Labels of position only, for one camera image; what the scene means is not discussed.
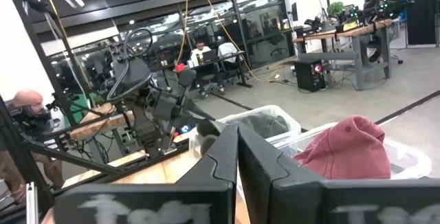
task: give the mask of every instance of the red cap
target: red cap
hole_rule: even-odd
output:
[[[365,117],[323,131],[294,159],[327,179],[390,179],[385,132]]]

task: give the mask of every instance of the metal table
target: metal table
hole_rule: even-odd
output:
[[[361,50],[360,50],[360,37],[365,34],[370,34],[374,32],[374,25],[368,25],[365,27],[359,27],[347,32],[337,33],[335,30],[322,32],[318,34],[313,34],[305,36],[302,38],[295,38],[294,43],[304,43],[306,41],[321,40],[327,38],[335,37],[345,37],[351,38],[353,44],[352,52],[322,52],[322,53],[303,53],[300,49],[298,50],[299,60],[353,60],[355,65],[354,68],[343,67],[343,68],[326,68],[327,70],[336,71],[352,71],[356,75],[356,85],[358,91],[365,90],[365,78],[372,71],[383,69],[386,78],[391,77],[391,58],[390,58],[390,38],[387,32],[387,28],[391,25],[392,21],[387,19],[385,21],[376,22],[376,28],[382,33],[382,58],[383,63],[376,63],[370,65],[368,61],[362,62]]]

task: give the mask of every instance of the concrete floor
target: concrete floor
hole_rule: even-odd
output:
[[[391,47],[402,48],[404,45],[403,37],[393,41]],[[286,67],[273,72],[267,72],[266,69],[256,71],[258,79],[252,78],[249,81],[254,85],[252,89],[226,85],[225,97],[250,108],[275,104],[305,129],[338,122],[351,115],[363,115],[375,122],[439,90],[435,76],[440,71],[440,49],[403,49],[393,50],[392,53],[404,60],[404,64],[398,65],[394,62],[392,78],[386,82],[381,71],[370,75],[368,88],[371,89],[366,91],[355,91],[348,80],[340,85],[340,89],[328,89],[316,93],[305,93],[295,86],[268,82],[274,79],[275,74],[279,74],[280,79],[285,78],[295,82],[293,73]],[[342,79],[342,72],[334,74],[333,77],[336,80]],[[195,102],[215,118],[246,111],[214,95],[204,100],[196,99]],[[440,100],[435,99],[383,125],[387,137],[419,149],[431,158],[431,177],[440,177],[440,157],[438,157],[440,148],[435,138],[440,135],[436,125],[440,121],[437,104],[440,104]],[[107,138],[98,137],[98,140],[104,144],[104,147],[110,147]],[[114,160],[120,157],[121,154],[114,142],[109,149],[109,158]],[[84,171],[85,168],[63,164],[65,179]]]

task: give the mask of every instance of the wooden board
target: wooden board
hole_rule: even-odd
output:
[[[190,136],[191,136],[191,134],[190,134],[189,132],[188,132],[188,133],[185,133],[185,134],[183,134],[183,135],[179,135],[178,137],[176,137],[176,138],[173,140],[173,142],[175,142],[175,143],[177,143],[177,142],[182,142],[182,141],[188,139]],[[141,151],[139,151],[139,152],[132,153],[132,154],[130,154],[130,155],[127,155],[127,156],[125,156],[125,157],[122,157],[122,158],[120,158],[120,159],[117,159],[117,160],[115,160],[115,161],[112,161],[112,162],[110,162],[110,163],[108,163],[108,164],[109,164],[110,166],[118,167],[118,166],[121,166],[121,165],[127,164],[127,163],[129,163],[129,162],[135,161],[136,159],[139,159],[139,158],[144,157],[144,156],[145,156],[145,151],[144,151],[144,150],[141,150]],[[95,170],[88,170],[87,172],[81,173],[80,175],[76,175],[76,176],[74,176],[74,177],[71,177],[71,178],[67,179],[67,180],[64,182],[63,188],[64,188],[64,187],[67,187],[67,186],[72,186],[72,185],[74,185],[75,183],[78,183],[78,182],[80,182],[80,181],[86,180],[86,179],[91,178],[91,177],[93,177],[93,176],[99,175],[100,173],[101,173],[101,172],[98,172],[98,171],[95,171]]]
[[[380,29],[383,28],[385,26],[390,26],[391,23],[393,23],[392,20],[387,19],[385,21],[378,21],[376,22],[376,28]],[[336,34],[338,37],[352,37],[352,36],[358,36],[358,35],[363,35],[363,34],[368,34],[374,31],[374,26],[373,25],[367,25],[365,27],[359,27],[357,29],[348,31],[348,32],[341,32]],[[327,32],[320,32],[318,34],[313,34],[313,35],[309,35],[306,36],[305,38],[294,38],[293,42],[294,43],[301,43],[304,42],[304,39],[306,41],[312,41],[312,40],[316,40],[316,39],[327,39],[327,38],[334,38],[335,37],[335,30],[331,30],[331,31],[327,31]]]
[[[123,179],[117,180],[114,183],[175,183],[196,163],[197,159],[192,158],[190,153],[186,152],[160,164],[156,164]],[[235,208],[236,223],[250,224],[247,210],[244,201],[240,197],[237,197]],[[46,214],[42,224],[55,224],[52,209]]]
[[[116,108],[112,104],[106,103],[106,104],[102,105],[101,107],[93,108],[93,110],[97,111],[99,113],[102,113],[104,115],[108,115],[108,114],[116,111]],[[129,117],[130,121],[134,121],[135,117],[132,112],[128,112],[127,116]],[[94,120],[99,117],[100,116],[95,113],[88,112],[88,114],[86,114],[86,116],[81,120],[80,123],[88,122],[90,120]],[[119,114],[119,115],[115,115],[113,117],[109,117],[106,120],[102,120],[102,121],[99,121],[99,122],[96,122],[93,124],[89,124],[89,125],[81,127],[81,128],[74,129],[70,133],[70,137],[74,140],[77,140],[77,141],[82,140],[82,139],[87,139],[87,138],[93,137],[99,131],[108,131],[108,130],[111,130],[114,128],[119,128],[121,126],[124,126],[125,124],[126,124],[126,122],[125,122],[123,114]]]

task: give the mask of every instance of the yellow cable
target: yellow cable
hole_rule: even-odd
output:
[[[57,11],[56,8],[55,8],[54,2],[53,2],[52,0],[49,0],[49,2],[50,2],[50,5],[52,6],[52,8],[54,9],[54,12],[55,12],[56,18],[57,18],[58,21],[60,22],[61,31],[63,31],[63,36],[66,38],[66,43],[69,45],[69,40],[68,40],[68,37],[67,37],[67,33],[66,33],[66,31],[64,30],[64,25],[61,23],[61,19],[60,19],[59,15],[58,15],[58,11]],[[73,60],[75,60],[75,61],[76,61],[76,64],[78,64],[78,60],[76,59],[75,52],[74,52],[72,49],[71,49],[71,53],[74,55]],[[80,67],[80,70],[81,70],[82,77],[85,79],[85,82],[87,83],[87,86],[90,87],[90,83],[89,83],[89,81],[87,80],[87,77],[85,76],[84,69],[83,69],[82,67]]]
[[[186,41],[186,24],[188,22],[188,0],[185,1],[185,17],[184,17],[184,36],[181,39],[180,52],[179,57],[177,58],[176,65],[179,64],[180,59],[182,58],[182,54],[184,51],[184,44]]]
[[[220,20],[220,17],[219,17],[219,15],[217,14],[217,12],[215,11],[214,6],[213,6],[212,3],[211,3],[211,0],[207,0],[207,1],[208,1],[209,5],[211,6],[212,11],[215,13],[215,16],[217,17],[217,20],[220,21],[220,25],[221,25],[221,27],[223,28],[223,31],[225,31],[226,36],[228,36],[229,40],[234,44],[235,48],[236,48],[238,51],[240,51],[240,47],[239,47],[239,46],[235,43],[235,41],[231,38],[231,36],[229,35],[229,32],[226,30],[226,28],[225,28],[224,25],[223,25],[223,21]],[[244,62],[244,65],[246,65],[247,70],[249,70],[249,73],[252,75],[253,78],[255,78],[256,80],[261,81],[261,82],[268,82],[268,80],[261,80],[261,79],[259,79],[258,77],[256,77],[256,76],[254,75],[254,73],[252,72],[252,70],[250,69],[249,65],[246,63],[246,60],[243,60],[243,62]]]

